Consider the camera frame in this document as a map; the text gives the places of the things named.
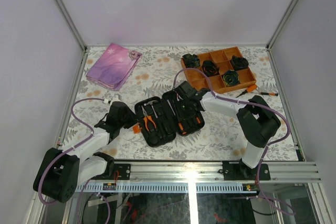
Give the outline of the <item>orange black long-nose pliers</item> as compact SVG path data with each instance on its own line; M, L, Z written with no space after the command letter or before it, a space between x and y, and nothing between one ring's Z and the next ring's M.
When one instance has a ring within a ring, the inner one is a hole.
M150 115L147 114L147 111L145 110L144 106L142 106L142 113L144 115L144 125L148 132L154 132L156 131L156 123L152 119Z

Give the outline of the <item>black orange handled screwdriver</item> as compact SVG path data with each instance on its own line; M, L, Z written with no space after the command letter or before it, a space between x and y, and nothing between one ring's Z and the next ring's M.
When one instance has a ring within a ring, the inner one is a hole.
M186 132L186 122L184 120L179 120L178 121L178 126L179 126L181 134L185 135L187 133Z

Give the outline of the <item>small steel hammer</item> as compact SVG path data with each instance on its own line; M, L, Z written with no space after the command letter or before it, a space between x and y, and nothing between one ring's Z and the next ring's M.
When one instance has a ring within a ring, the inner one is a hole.
M155 103L157 103L157 101L153 100L153 101L149 101L149 102L146 103L145 105L149 105L149 106L152 108L152 110L153 110L153 114L154 114L155 118L157 119L158 116L157 116L157 113L156 113L155 108L154 108L154 104L155 104Z

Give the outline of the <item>black plastic tool case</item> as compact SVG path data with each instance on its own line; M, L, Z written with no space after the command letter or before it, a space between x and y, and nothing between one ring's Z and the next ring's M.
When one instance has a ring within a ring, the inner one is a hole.
M161 97L152 97L141 102L138 102L135 106L135 114L138 117L138 123L133 127L133 131L135 134L142 133L146 143L150 147L159 147L165 145L169 142L172 142L177 135L180 136L188 136L192 133L195 133L202 129L205 125L202 114L197 118L191 118L185 120L186 122L186 134L182 135L180 129L178 127L178 120L174 117L167 100L170 100L172 106L174 108L174 103L177 99L177 94L175 91L168 91L164 93ZM145 105L149 101L157 101L154 104L155 111L158 115L156 119L153 110L149 105ZM147 114L152 117L154 122L156 123L156 131L148 132L144 125L144 115L142 113L142 106L144 106Z

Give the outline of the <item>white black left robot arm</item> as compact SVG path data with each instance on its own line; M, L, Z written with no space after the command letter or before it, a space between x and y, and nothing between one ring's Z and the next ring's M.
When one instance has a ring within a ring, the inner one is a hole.
M60 148L50 148L44 156L33 183L39 200L47 205L47 198L53 202L67 202L77 186L93 179L118 179L119 171L114 158L101 152L120 134L122 128L129 129L137 123L136 114L123 102L105 101L109 112L94 126L82 140L64 142Z

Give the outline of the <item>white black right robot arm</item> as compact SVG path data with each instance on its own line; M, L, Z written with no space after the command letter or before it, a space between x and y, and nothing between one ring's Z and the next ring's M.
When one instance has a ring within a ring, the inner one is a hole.
M177 105L186 113L216 112L237 119L247 140L239 166L240 175L251 179L258 173L258 164L269 140L280 128L280 120L266 101L255 95L248 101L233 99L202 88L199 91L184 81L173 89L182 99Z

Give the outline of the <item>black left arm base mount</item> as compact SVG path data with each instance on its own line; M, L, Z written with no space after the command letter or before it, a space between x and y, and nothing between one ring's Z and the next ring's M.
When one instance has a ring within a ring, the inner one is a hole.
M131 164L120 163L114 164L112 169L108 169L97 179L104 180L129 180L131 175Z

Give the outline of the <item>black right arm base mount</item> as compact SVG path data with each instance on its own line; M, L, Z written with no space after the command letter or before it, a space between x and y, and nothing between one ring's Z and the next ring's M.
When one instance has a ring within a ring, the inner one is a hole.
M249 168L241 160L239 161L222 161L222 170L225 180L256 180L259 175L259 180L271 180L269 166L262 163L260 169L258 166Z

